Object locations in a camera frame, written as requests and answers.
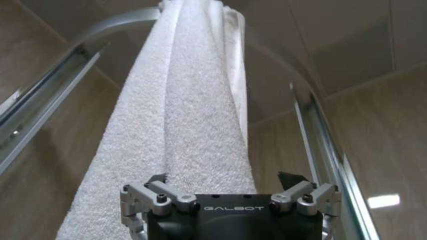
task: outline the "folded towel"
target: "folded towel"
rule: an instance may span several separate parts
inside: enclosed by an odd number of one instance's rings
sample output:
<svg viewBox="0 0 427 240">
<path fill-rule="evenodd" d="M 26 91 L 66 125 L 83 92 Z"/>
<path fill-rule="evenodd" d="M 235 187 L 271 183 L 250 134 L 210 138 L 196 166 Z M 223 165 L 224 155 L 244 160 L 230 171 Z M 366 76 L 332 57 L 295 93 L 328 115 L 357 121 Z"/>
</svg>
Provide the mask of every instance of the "folded towel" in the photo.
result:
<svg viewBox="0 0 427 240">
<path fill-rule="evenodd" d="M 167 173 L 190 193 L 255 193 L 244 18 L 214 0 L 162 3 L 58 239 L 130 239 L 119 192 Z"/>
</svg>

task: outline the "bolt head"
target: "bolt head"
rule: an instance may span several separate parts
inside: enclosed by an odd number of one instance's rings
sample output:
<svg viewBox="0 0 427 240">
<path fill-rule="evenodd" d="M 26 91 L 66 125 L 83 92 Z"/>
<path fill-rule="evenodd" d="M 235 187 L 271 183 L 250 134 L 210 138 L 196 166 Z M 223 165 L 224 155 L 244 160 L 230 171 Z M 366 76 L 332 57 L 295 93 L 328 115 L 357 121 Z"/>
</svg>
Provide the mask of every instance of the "bolt head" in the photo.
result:
<svg viewBox="0 0 427 240">
<path fill-rule="evenodd" d="M 168 201 L 167 195 L 164 195 L 163 193 L 158 194 L 156 201 L 159 204 L 166 203 Z"/>
<path fill-rule="evenodd" d="M 279 215 L 280 214 L 280 205 L 278 203 L 275 203 L 274 201 L 270 202 L 268 209 L 270 209 L 270 211 L 271 211 L 271 213 L 274 215 Z"/>
<path fill-rule="evenodd" d="M 302 196 L 302 200 L 306 202 L 306 203 L 312 203 L 314 202 L 314 196 L 311 194 L 304 194 Z"/>
<path fill-rule="evenodd" d="M 190 205 L 190 213 L 196 214 L 200 210 L 200 203 L 196 201 Z"/>
</svg>

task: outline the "aluminum rail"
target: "aluminum rail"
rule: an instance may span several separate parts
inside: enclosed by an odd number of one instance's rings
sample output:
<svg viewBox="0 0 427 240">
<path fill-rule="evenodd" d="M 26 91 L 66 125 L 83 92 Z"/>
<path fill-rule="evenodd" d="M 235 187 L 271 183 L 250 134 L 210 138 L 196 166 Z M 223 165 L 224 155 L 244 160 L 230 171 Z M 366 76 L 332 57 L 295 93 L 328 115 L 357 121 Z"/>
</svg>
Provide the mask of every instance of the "aluminum rail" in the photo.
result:
<svg viewBox="0 0 427 240">
<path fill-rule="evenodd" d="M 334 142 L 320 104 L 314 96 L 310 102 L 302 103 L 294 86 L 290 88 L 312 179 L 318 185 L 336 185 L 343 193 L 340 217 L 328 218 L 326 225 L 334 226 L 335 239 L 379 240 L 358 181 L 346 155 L 343 158 Z"/>
<path fill-rule="evenodd" d="M 108 46 L 107 37 L 152 24 L 159 17 L 158 7 L 127 12 L 96 23 L 71 42 L 51 70 L 0 115 L 0 175 L 95 65 Z"/>
</svg>

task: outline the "shower rail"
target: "shower rail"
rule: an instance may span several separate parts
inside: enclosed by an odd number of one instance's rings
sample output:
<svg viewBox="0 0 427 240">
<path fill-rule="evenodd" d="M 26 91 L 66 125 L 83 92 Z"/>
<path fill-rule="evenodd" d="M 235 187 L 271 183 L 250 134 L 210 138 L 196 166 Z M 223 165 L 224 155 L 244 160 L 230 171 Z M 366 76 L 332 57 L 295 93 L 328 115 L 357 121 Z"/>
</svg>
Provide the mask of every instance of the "shower rail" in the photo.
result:
<svg viewBox="0 0 427 240">
<path fill-rule="evenodd" d="M 120 14 L 95 24 L 70 44 L 68 51 L 51 66 L 51 70 L 0 115 L 0 175 L 102 57 L 110 45 L 106 37 L 119 31 L 151 25 L 159 17 L 158 7 Z M 338 229 L 332 233 L 336 239 L 346 236 L 346 231 L 359 236 L 355 239 L 379 239 L 350 164 L 346 157 L 340 157 L 332 141 L 322 110 L 322 98 L 318 97 L 319 90 L 306 67 L 283 46 L 266 42 L 250 26 L 246 26 L 246 42 L 287 70 L 294 79 L 294 106 L 312 179 L 318 184 L 336 184 L 343 191 L 343 221 L 334 222 L 326 217 L 324 232 L 328 232 L 328 226 L 332 224 Z M 324 239 L 330 238 L 331 234 L 326 234 Z"/>
</svg>

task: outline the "robotic hand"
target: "robotic hand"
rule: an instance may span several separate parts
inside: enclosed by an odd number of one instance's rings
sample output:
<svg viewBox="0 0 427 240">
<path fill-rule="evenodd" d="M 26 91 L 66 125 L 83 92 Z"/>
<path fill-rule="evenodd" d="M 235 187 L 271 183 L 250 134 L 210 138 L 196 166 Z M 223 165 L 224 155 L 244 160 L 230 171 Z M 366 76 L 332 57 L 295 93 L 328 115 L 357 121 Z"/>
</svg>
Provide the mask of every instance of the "robotic hand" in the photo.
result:
<svg viewBox="0 0 427 240">
<path fill-rule="evenodd" d="M 166 174 L 120 191 L 122 223 L 134 240 L 322 240 L 324 217 L 340 215 L 342 192 L 300 175 L 279 173 L 284 192 L 191 194 L 166 184 Z"/>
</svg>

